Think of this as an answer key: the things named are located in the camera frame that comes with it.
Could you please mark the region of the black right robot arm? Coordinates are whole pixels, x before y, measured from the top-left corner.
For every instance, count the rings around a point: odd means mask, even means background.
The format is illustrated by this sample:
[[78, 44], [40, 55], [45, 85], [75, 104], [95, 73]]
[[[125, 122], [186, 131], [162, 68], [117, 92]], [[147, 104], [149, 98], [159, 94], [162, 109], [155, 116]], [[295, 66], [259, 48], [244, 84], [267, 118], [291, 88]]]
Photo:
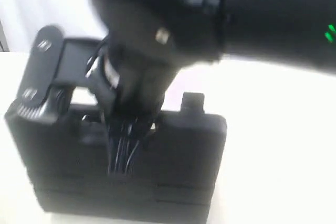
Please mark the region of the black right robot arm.
[[108, 172], [127, 172], [177, 73], [226, 56], [335, 74], [335, 0], [91, 0]]

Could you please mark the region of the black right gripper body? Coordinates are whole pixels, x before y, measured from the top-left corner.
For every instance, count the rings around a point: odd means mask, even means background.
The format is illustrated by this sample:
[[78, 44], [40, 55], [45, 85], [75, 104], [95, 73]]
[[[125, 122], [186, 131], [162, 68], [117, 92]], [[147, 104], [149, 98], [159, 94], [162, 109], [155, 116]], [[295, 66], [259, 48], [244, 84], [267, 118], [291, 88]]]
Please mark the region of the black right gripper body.
[[107, 33], [87, 62], [86, 78], [107, 127], [150, 127], [181, 66], [147, 57]]

